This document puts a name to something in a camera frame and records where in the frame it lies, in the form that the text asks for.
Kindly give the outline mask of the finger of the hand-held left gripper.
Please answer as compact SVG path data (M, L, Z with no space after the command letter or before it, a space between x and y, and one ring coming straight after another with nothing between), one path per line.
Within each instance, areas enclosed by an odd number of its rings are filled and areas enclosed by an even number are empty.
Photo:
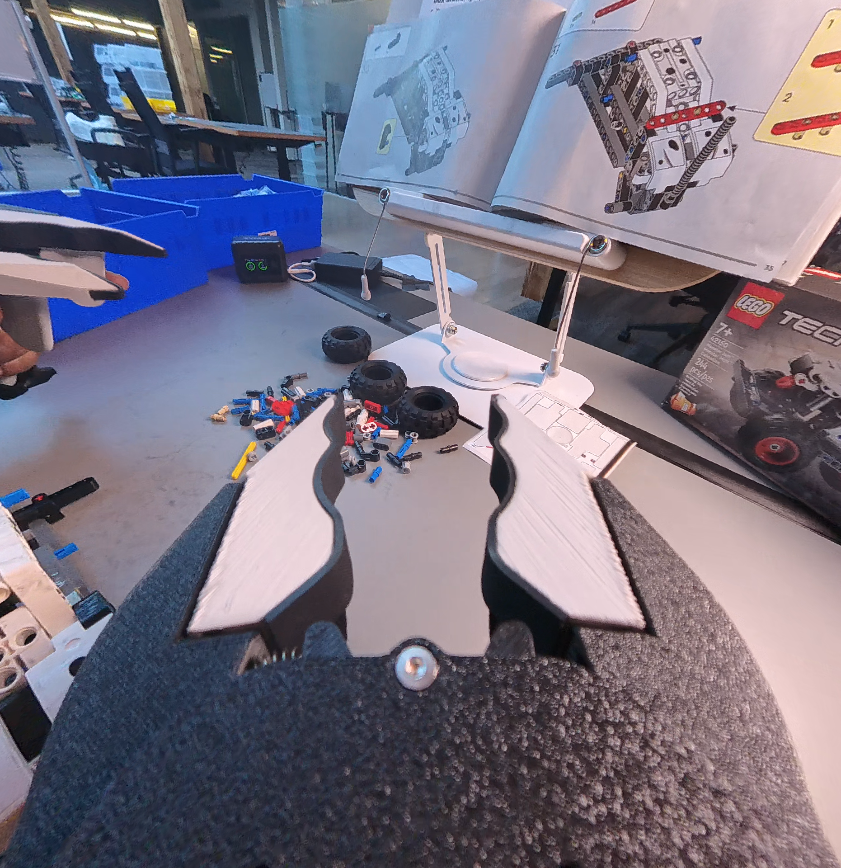
M112 226L23 208L0 207L1 251L32 254L46 249L152 258L168 255L160 245Z
M120 276L109 277L103 253L42 252L46 258L0 251L0 295L73 302L124 298L125 281Z

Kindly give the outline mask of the wooden post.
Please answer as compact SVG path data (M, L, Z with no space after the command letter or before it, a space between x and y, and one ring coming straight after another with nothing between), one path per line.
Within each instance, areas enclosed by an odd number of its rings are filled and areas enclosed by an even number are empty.
M183 1L158 1L184 111L203 119L206 105Z

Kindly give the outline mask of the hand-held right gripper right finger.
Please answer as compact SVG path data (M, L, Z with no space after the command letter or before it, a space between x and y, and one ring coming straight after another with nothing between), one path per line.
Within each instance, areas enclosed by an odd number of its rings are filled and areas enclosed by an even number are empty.
M559 443L503 396L490 404L488 609L555 624L643 631L646 618L593 489ZM517 613L524 599L531 616Z

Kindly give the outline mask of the frosted glass partition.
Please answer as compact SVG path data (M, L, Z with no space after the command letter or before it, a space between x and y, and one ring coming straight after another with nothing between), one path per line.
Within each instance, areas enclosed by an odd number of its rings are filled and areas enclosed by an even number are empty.
M389 1L285 2L277 9L290 108L315 125L324 111L347 114L370 31Z

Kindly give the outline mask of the black desk mat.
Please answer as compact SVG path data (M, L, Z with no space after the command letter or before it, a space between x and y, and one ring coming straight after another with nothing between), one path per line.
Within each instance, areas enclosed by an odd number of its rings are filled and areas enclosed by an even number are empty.
M441 310L431 300L429 292L407 292L381 284L375 288L370 300L364 300L359 291L344 287L332 286L319 281L301 283L305 288L310 288L328 298L339 301L342 305L364 314L370 320L381 322L403 336L412 335L420 331L420 326L413 323L413 319L432 312L434 314L434 329L439 329L442 334L452 338L463 329L452 320L447 327L440 325Z

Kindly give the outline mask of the long wooden workbench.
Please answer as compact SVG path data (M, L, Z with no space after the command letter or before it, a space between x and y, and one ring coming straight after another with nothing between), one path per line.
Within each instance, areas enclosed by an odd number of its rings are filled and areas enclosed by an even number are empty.
M217 122L192 116L178 115L163 119L162 124L171 133L184 136L198 144L218 147L226 157L228 168L238 173L235 152L251 153L272 146L276 150L278 177L291 181L287 157L289 148L300 149L327 141L325 136L285 131L279 128L252 124Z

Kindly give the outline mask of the white sticker sheet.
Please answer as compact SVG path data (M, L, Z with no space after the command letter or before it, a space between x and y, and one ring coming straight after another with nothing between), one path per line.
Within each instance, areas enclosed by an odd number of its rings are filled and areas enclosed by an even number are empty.
M613 431L551 392L515 385L498 396L504 397L544 430L591 478L609 476L635 448L633 440Z

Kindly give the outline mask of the white paper sheet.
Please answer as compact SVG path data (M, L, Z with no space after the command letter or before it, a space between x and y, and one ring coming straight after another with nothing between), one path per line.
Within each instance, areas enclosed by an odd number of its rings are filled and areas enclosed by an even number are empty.
M421 283L432 283L432 264L429 259L423 256L390 256L383 258L382 263L384 268L393 273L403 274ZM476 280L461 273L447 269L446 275L450 290L458 295L469 296L474 294L479 288Z

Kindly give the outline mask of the black office chair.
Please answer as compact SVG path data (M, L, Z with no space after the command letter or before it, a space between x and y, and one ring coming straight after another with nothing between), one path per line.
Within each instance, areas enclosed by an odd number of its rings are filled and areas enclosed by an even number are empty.
M166 125L159 120L131 69L115 70L115 75L150 135L155 165L160 175L202 175L217 170L214 162L204 159L210 155L209 150L202 153L199 142L186 136L177 126Z

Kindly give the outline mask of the black toy tire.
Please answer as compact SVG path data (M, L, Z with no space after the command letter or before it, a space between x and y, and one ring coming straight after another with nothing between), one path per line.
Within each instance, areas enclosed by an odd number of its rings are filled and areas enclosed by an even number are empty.
M322 336L321 349L334 363L362 363L368 360L371 353L371 336L358 326L333 327Z
M459 406L455 396L435 386L406 390L396 405L398 427L413 432L420 439L436 439L457 424Z
M393 362L370 359L351 371L348 388L356 399L370 400L381 406L394 406L406 391L406 375Z

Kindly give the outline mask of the white book stand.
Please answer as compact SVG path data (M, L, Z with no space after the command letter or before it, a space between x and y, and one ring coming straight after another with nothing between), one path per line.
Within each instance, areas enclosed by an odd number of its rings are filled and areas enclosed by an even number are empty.
M430 326L381 350L404 369L410 385L436 385L456 397L462 417L486 423L491 396L505 393L519 400L542 390L581 407L595 387L584 375L563 366L569 316L556 332L547 362L483 333L458 325L451 315L444 238L453 238L527 261L544 262L566 273L566 302L572 306L584 266L605 272L624 265L624 244L602 235L562 226L531 223L499 214L428 199L404 189L382 189L377 196L357 190L356 200L373 213L381 205L388 219L422 229L430 252L438 325Z

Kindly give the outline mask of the small black timer device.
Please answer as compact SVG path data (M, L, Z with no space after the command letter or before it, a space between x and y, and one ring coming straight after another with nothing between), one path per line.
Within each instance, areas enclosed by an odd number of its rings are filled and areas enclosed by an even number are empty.
M283 283L288 280L286 250L274 234L240 235L231 241L231 253L242 284Z

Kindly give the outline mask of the black power adapter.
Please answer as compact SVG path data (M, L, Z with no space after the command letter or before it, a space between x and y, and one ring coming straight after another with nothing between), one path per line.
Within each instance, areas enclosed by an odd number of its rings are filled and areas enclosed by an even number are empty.
M373 288L381 281L383 260L354 253L325 253L318 256L313 267L319 282L361 289L361 278L366 274L367 283Z

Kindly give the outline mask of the pile of small toy pieces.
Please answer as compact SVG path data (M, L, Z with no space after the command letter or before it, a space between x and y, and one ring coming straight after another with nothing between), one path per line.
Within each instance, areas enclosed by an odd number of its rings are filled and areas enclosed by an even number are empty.
M245 396L232 400L228 406L220 407L210 416L215 424L226 424L229 417L236 417L241 427L249 431L251 442L256 441L259 458L264 452L273 450L275 445L326 399L341 396L345 419L344 448L341 451L341 465L346 476L369 473L371 482L382 474L376 465L388 461L403 474L409 474L412 461L422 457L420 452L410 449L418 439L418 434L410 432L405 443L396 446L399 438L396 405L381 406L370 400L354 398L348 382L338 388L322 387L306 390L300 381L306 373L286 376L276 392L273 388L248 390Z

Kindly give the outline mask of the blue storage bin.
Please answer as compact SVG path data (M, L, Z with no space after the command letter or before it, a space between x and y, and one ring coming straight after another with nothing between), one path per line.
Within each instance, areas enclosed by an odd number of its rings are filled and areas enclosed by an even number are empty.
M130 281L124 299L93 308L52 299L55 342L207 283L210 270L233 265L235 236L275 231L287 253L321 244L323 192L264 175L117 179L111 192L0 193L0 204L113 226L167 251L163 259L106 255L107 269Z

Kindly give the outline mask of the toy truck chassis model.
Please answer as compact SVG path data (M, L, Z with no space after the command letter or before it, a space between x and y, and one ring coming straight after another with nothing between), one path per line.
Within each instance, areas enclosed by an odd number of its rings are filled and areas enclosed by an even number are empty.
M57 568L77 547L38 559L33 525L57 523L98 489L88 477L51 494L0 497L0 852L57 712L115 611L99 592L66 590Z

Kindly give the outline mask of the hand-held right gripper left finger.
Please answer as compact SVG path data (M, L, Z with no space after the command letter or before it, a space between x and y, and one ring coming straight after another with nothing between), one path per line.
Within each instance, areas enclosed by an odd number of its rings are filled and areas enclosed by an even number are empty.
M343 400L328 396L248 473L188 634L303 638L320 622L348 636L352 564L336 499L345 484Z

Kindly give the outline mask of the toy truck set box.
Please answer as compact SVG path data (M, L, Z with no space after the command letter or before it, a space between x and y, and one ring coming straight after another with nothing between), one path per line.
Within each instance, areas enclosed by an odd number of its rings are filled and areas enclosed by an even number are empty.
M741 278L663 406L841 531L841 273Z

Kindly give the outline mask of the toy instruction booklet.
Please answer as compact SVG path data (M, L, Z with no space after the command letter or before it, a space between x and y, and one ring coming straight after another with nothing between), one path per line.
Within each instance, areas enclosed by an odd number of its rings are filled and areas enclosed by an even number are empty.
M340 182L789 284L841 217L841 2L470 2L367 38Z

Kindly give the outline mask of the person's left hand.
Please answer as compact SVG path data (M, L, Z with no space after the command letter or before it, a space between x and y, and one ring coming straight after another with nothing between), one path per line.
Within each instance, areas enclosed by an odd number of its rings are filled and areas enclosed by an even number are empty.
M122 299L129 286L126 277L111 271L97 274L70 263L0 255L0 383L17 381L51 351L50 298L99 307Z

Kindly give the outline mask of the whiteboard on stand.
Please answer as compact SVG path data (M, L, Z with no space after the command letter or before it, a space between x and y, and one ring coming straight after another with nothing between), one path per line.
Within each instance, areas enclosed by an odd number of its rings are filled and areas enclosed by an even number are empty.
M0 1L0 192L91 185L33 22L19 2Z

